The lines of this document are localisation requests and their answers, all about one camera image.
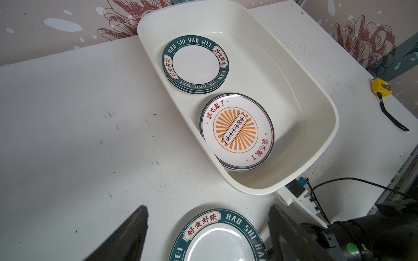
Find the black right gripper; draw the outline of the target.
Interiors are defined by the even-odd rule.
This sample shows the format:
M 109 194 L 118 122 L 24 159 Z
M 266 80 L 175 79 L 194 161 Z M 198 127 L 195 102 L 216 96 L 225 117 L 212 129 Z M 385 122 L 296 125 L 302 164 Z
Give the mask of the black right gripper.
M 336 221 L 327 228 L 303 223 L 301 227 L 336 261 L 371 261 L 365 230 L 353 221 Z

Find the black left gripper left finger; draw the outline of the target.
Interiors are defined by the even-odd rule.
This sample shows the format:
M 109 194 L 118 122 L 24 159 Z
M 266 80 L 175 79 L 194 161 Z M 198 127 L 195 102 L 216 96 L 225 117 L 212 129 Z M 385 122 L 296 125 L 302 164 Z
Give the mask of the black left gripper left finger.
M 148 209 L 138 207 L 87 261 L 139 261 L 148 230 Z

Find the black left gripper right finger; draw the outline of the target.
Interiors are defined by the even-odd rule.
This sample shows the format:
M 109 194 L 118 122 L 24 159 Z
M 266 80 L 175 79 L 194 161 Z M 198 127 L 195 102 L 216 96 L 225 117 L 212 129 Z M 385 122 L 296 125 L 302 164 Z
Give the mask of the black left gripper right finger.
M 268 212 L 268 226 L 276 261 L 325 261 L 327 252 L 277 204 Z

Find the green hao shi plate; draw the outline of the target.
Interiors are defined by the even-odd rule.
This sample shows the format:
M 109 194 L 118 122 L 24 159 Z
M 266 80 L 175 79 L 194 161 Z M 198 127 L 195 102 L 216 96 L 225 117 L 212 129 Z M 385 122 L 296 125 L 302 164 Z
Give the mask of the green hao shi plate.
M 181 230 L 169 261 L 267 261 L 256 228 L 242 215 L 217 208 L 202 212 Z
M 200 95 L 222 86 L 229 74 L 230 63 L 226 52 L 213 40 L 183 35 L 163 49 L 162 67 L 174 87 Z

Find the orange sunburst plate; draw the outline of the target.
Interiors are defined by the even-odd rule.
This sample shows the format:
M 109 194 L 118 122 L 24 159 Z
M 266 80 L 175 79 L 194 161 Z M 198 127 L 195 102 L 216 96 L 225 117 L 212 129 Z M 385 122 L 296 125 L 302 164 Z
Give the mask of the orange sunburst plate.
M 201 112 L 199 132 L 219 162 L 232 171 L 261 166 L 274 147 L 270 116 L 244 94 L 225 93 L 210 100 Z

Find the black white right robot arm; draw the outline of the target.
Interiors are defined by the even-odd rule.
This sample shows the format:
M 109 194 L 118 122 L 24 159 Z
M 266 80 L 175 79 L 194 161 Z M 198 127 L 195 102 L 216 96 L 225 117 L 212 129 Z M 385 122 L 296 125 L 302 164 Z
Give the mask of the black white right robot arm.
M 407 199 L 378 204 L 378 213 L 327 228 L 303 229 L 336 261 L 415 261 L 418 258 L 418 203 Z

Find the white plastic bin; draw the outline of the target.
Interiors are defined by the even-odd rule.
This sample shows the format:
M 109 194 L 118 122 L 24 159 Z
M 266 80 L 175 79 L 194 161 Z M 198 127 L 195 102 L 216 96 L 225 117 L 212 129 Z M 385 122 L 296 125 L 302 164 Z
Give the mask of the white plastic bin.
M 155 71 L 180 115 L 215 169 L 233 188 L 249 195 L 276 192 L 307 170 L 325 151 L 339 127 L 335 104 L 303 65 L 233 1 L 192 1 L 145 15 L 137 33 Z M 177 37 L 198 35 L 220 45 L 229 59 L 224 84 L 204 95 L 176 89 L 163 71 L 164 48 Z M 271 155 L 254 170 L 224 168 L 199 133 L 204 106 L 215 96 L 235 92 L 259 103 L 271 118 Z

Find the yellow tape measure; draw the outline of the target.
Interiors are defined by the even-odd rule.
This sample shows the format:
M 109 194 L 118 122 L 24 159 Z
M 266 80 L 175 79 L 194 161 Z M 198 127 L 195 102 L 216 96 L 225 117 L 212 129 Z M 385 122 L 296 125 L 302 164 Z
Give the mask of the yellow tape measure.
M 399 129 L 401 129 L 404 132 L 409 132 L 409 129 L 401 124 L 399 121 L 397 121 L 385 108 L 383 98 L 387 97 L 392 94 L 391 86 L 388 82 L 380 79 L 380 78 L 374 78 L 372 80 L 372 91 L 374 94 L 378 97 L 379 100 L 379 106 L 381 108 L 382 113 Z

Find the aluminium rail base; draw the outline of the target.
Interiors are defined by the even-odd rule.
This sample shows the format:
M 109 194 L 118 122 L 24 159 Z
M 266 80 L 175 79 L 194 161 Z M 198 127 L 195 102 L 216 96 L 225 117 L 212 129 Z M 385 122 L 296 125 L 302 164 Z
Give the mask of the aluminium rail base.
M 418 147 L 416 146 L 412 153 L 408 156 L 407 160 L 403 163 L 398 170 L 394 178 L 389 183 L 389 188 L 398 192 L 407 194 L 409 189 L 413 187 L 413 183 L 418 178 Z M 385 203 L 386 201 L 397 201 L 404 197 L 385 190 L 373 207 L 370 209 L 367 215 L 377 214 L 377 204 Z

